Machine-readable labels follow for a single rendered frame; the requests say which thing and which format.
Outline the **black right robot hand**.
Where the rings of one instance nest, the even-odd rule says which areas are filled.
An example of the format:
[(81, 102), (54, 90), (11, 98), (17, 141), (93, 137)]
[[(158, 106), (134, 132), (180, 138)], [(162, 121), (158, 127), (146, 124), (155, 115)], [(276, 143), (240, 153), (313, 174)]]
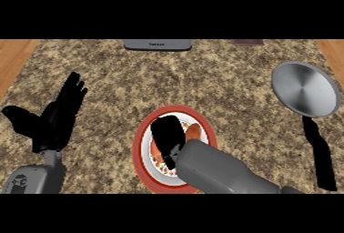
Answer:
[(172, 170), (177, 154), (186, 143), (186, 133), (177, 116), (158, 117), (150, 125), (150, 131), (163, 163), (168, 170)]

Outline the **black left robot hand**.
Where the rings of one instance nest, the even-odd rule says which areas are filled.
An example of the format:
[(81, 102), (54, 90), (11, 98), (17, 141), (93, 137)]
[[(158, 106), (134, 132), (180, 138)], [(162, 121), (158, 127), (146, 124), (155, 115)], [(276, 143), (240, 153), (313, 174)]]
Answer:
[(57, 98), (35, 115), (17, 106), (5, 106), (1, 113), (7, 117), (17, 134), (32, 139), (32, 152), (60, 151), (67, 145), (75, 116), (87, 93), (81, 75), (72, 72), (62, 86)]

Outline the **orange squash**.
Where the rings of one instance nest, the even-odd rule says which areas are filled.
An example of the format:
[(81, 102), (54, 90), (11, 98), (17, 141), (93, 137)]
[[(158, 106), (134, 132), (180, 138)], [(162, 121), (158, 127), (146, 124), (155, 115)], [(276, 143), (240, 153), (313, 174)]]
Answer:
[(192, 124), (186, 131), (186, 140), (200, 139), (202, 129), (197, 124)]

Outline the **red rimmed white plate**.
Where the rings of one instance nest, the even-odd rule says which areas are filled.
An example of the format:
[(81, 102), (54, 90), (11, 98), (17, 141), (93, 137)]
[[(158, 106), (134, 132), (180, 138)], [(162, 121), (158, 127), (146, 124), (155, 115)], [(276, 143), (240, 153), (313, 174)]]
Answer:
[(152, 132), (150, 124), (158, 117), (174, 115), (181, 124), (189, 125), (197, 123), (202, 129), (200, 141), (211, 147), (217, 147), (217, 137), (211, 124), (202, 114), (187, 106), (163, 106), (155, 110), (143, 119), (135, 130), (131, 160), (135, 168), (135, 173), (144, 186), (152, 193), (186, 194), (196, 193), (197, 189), (192, 187), (175, 175), (169, 176), (169, 171), (162, 173), (153, 163), (150, 154)]

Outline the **grey appliance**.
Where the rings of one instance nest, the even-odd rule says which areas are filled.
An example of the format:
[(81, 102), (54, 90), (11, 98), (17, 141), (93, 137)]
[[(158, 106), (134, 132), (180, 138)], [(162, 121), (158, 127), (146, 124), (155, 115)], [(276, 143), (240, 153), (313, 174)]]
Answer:
[(124, 48), (146, 51), (187, 51), (190, 39), (124, 39)]

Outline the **dark maroon flat object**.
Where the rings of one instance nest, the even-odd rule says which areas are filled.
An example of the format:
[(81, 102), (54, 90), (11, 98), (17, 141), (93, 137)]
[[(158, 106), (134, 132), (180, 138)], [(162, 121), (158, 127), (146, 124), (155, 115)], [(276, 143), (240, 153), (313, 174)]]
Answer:
[(261, 39), (233, 39), (233, 43), (239, 46), (262, 46)]

